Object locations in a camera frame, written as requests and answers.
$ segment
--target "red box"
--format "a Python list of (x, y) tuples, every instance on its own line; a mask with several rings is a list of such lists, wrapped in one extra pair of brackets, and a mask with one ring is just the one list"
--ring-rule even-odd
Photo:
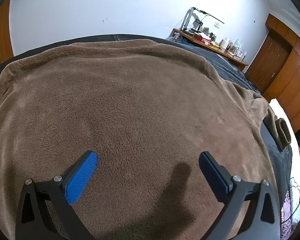
[(202, 37), (201, 35), (199, 35), (199, 34), (197, 34), (197, 33), (194, 33), (193, 35), (192, 35), (192, 37), (194, 37), (195, 39), (197, 39), (197, 40), (199, 40), (199, 41), (201, 41), (201, 42), (203, 42), (203, 43), (208, 43), (208, 44), (211, 44), (211, 40), (207, 40), (207, 39), (205, 39), (204, 37)]

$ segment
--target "folded cloth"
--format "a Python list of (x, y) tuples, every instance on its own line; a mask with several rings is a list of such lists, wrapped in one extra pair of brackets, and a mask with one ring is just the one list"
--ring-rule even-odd
[(0, 76), (0, 228), (14, 239), (27, 178), (50, 180), (93, 150), (98, 167), (72, 205), (93, 236), (200, 239), (223, 206), (198, 167), (202, 151), (246, 181), (268, 179), (278, 199), (260, 136), (265, 117), (278, 132), (269, 109), (203, 57), (150, 40), (15, 61)]
[(291, 134), (289, 132), (288, 125), (283, 118), (275, 116), (273, 118), (272, 114), (269, 114), (265, 118), (265, 124), (270, 129), (272, 136), (277, 142), (278, 148), (284, 150), (285, 147), (291, 143)]

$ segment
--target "wooden desk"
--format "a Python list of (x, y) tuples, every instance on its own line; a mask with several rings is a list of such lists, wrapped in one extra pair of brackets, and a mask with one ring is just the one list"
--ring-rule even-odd
[(212, 46), (212, 45), (206, 45), (203, 42), (195, 39), (193, 36), (189, 35), (188, 33), (183, 32), (182, 30), (173, 29), (173, 31), (176, 32), (176, 33), (180, 33), (180, 35), (183, 36), (188, 41), (190, 41), (190, 43), (192, 43), (192, 44), (194, 44), (198, 47), (201, 47), (203, 49), (213, 51), (213, 52), (218, 53), (219, 55), (225, 57), (228, 61), (230, 61), (233, 65), (235, 65), (240, 70), (243, 70), (248, 65), (243, 60), (240, 61), (239, 57), (232, 56), (230, 53), (225, 51), (225, 49), (217, 48), (217, 47)]

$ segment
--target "wall socket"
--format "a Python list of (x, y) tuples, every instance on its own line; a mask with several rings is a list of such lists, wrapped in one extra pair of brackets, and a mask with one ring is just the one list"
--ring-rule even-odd
[(215, 22), (215, 23), (214, 23), (214, 26), (217, 27), (218, 29), (220, 29), (220, 23)]

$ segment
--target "cable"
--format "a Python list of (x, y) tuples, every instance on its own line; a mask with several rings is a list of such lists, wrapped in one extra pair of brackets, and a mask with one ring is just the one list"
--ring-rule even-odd
[(297, 208), (295, 209), (295, 211), (292, 213), (292, 215), (291, 215), (287, 220), (285, 220), (285, 221), (283, 221), (282, 223), (280, 223), (280, 225), (284, 224), (284, 223), (287, 222), (290, 218), (292, 218), (293, 214), (297, 211), (297, 209), (298, 209), (299, 206), (300, 206), (300, 202), (299, 202)]
[(296, 185), (296, 186), (291, 186), (291, 187), (289, 187), (289, 188), (292, 188), (292, 187), (297, 188), (297, 190), (299, 191), (299, 194), (300, 194), (300, 186), (298, 185), (298, 183), (296, 183), (294, 177), (290, 178), (290, 180), (292, 180), (292, 179), (293, 179), (294, 183), (297, 184), (297, 185)]

